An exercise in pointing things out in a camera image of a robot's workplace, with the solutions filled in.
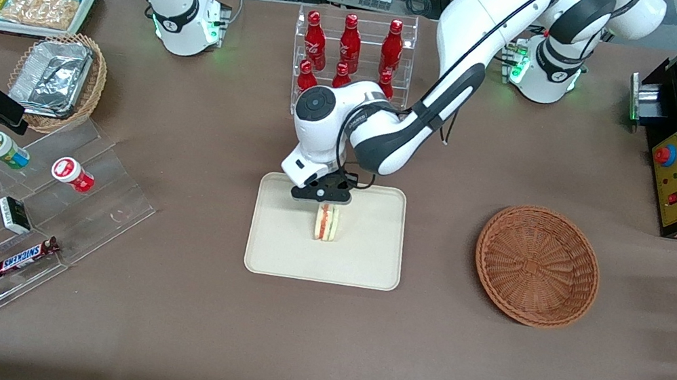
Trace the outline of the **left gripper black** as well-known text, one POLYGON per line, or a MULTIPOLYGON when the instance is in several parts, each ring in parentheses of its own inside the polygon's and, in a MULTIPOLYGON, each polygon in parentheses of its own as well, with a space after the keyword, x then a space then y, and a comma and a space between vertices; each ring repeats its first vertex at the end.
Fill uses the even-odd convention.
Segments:
POLYGON ((291 197, 295 200, 323 202, 325 195, 329 195, 329 204, 346 205, 352 200, 351 190, 355 189, 358 176, 342 172, 332 172, 324 177, 309 181, 306 187, 292 187, 291 197))

